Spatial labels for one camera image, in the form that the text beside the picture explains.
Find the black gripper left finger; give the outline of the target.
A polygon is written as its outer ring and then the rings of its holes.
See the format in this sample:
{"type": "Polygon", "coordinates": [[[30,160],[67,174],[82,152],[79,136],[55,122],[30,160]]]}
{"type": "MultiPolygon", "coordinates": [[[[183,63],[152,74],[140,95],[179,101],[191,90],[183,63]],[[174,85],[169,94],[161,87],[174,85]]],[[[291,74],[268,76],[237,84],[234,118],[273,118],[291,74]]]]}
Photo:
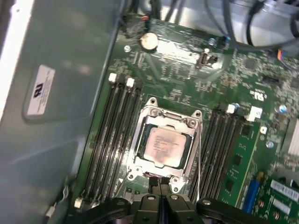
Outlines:
{"type": "Polygon", "coordinates": [[[161,178],[149,178],[149,193],[130,203],[114,198],[77,215],[78,224],[157,224],[160,218],[161,178]]]}

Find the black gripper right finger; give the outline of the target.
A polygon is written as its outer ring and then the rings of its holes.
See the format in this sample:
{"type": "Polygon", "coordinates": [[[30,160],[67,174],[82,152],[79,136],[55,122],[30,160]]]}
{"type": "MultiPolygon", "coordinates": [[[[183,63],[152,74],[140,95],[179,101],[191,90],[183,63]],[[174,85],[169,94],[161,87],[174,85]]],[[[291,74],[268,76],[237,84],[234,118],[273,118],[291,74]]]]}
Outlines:
{"type": "Polygon", "coordinates": [[[212,198],[202,198],[193,204],[188,197],[174,194],[170,178],[161,178],[162,212],[167,224],[269,224],[270,221],[246,213],[212,198]]]}

